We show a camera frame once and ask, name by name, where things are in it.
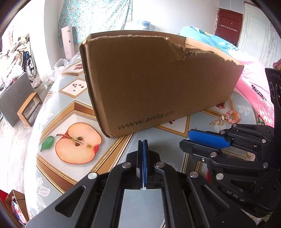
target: white paper roll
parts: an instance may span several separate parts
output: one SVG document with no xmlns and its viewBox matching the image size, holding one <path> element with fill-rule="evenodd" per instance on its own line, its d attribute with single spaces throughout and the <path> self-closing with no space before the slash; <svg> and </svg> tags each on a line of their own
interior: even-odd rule
<svg viewBox="0 0 281 228">
<path fill-rule="evenodd" d="M 62 43 L 64 45 L 65 58 L 70 61 L 75 55 L 72 26 L 66 26 L 62 28 Z"/>
</svg>

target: gold jewelry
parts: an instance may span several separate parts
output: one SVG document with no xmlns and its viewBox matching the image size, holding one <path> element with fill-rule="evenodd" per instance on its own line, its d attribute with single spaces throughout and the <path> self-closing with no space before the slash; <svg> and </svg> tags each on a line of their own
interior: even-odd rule
<svg viewBox="0 0 281 228">
<path fill-rule="evenodd" d="M 214 124 L 215 125 L 224 125 L 224 120 L 225 120 L 225 117 L 221 116 L 221 117 L 218 117 L 216 120 L 213 120 L 212 122 L 210 122 L 209 125 L 211 125 L 211 126 L 213 126 Z"/>
</svg>

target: blue blanket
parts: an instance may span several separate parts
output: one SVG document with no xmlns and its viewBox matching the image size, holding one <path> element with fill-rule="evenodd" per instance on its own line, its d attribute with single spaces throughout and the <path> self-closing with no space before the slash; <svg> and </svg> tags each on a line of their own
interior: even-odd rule
<svg viewBox="0 0 281 228">
<path fill-rule="evenodd" d="M 226 53 L 228 55 L 230 55 L 228 53 L 228 50 L 230 50 L 230 49 L 235 50 L 235 51 L 239 50 L 239 48 L 234 46 L 232 43 L 230 43 L 218 36 L 214 36 L 208 32 L 205 32 L 192 25 L 183 27 L 182 30 L 180 31 L 180 36 L 201 41 L 203 43 L 206 43 L 208 45 L 211 45 L 212 47 L 215 47 L 215 48 L 223 51 L 224 53 Z"/>
</svg>

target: wooden stool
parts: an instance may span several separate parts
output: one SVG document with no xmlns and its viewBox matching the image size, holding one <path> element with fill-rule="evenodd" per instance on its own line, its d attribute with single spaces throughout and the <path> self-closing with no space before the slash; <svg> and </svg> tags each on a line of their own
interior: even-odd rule
<svg viewBox="0 0 281 228">
<path fill-rule="evenodd" d="M 24 116 L 24 111 L 29 107 L 29 105 L 32 102 L 35 102 L 35 105 L 33 106 L 33 108 L 30 110 L 28 116 Z M 25 102 L 23 103 L 23 105 L 20 107 L 19 111 L 17 112 L 19 118 L 21 119 L 21 121 L 26 125 L 26 126 L 30 126 L 31 124 L 28 121 L 29 118 L 31 117 L 31 115 L 34 113 L 35 109 L 38 107 L 39 104 L 42 104 L 42 101 L 38 95 L 37 92 L 34 92 L 32 94 L 29 95 L 29 97 L 25 100 Z"/>
</svg>

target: black cable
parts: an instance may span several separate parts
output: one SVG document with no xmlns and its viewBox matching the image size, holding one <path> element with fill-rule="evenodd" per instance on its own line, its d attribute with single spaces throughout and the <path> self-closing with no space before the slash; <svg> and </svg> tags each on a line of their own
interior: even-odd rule
<svg viewBox="0 0 281 228">
<path fill-rule="evenodd" d="M 18 200 L 16 199 L 16 200 L 12 200 L 12 198 L 10 197 L 10 195 L 8 195 L 8 196 L 9 196 L 10 200 L 11 200 L 11 201 L 13 201 L 13 202 L 16 202 L 16 201 L 18 201 L 18 200 L 25 200 L 25 197 L 24 197 L 23 199 L 18 199 Z"/>
</svg>

